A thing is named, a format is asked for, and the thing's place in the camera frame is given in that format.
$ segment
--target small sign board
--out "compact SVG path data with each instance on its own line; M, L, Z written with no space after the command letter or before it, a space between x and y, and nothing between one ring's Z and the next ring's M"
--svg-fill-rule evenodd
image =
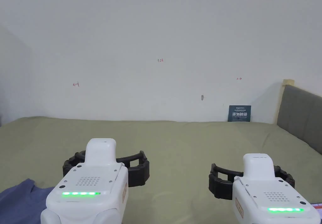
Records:
M229 106L228 121L251 121L251 107L247 105Z

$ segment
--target white wall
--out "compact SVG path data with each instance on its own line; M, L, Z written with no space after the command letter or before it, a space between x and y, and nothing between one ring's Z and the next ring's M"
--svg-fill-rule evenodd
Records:
M229 105L250 104L271 123L284 78L322 94L321 5L0 0L3 122L226 121Z

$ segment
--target label sticker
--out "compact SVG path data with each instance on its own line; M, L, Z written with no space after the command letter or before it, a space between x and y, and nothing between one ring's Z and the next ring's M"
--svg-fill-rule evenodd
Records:
M124 186L122 203L124 203L124 199L125 199L127 189L128 189L128 183L126 183L125 186Z
M244 219L244 210L242 209L242 207L241 207L239 201L237 200L237 198L236 198L235 202L236 202L237 210L239 211L239 213L241 215L241 218Z

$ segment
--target blue cloth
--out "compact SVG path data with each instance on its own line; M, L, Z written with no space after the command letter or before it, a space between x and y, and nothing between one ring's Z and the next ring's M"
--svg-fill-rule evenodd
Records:
M0 224L40 224L40 214L53 188L38 188L27 179L1 192Z

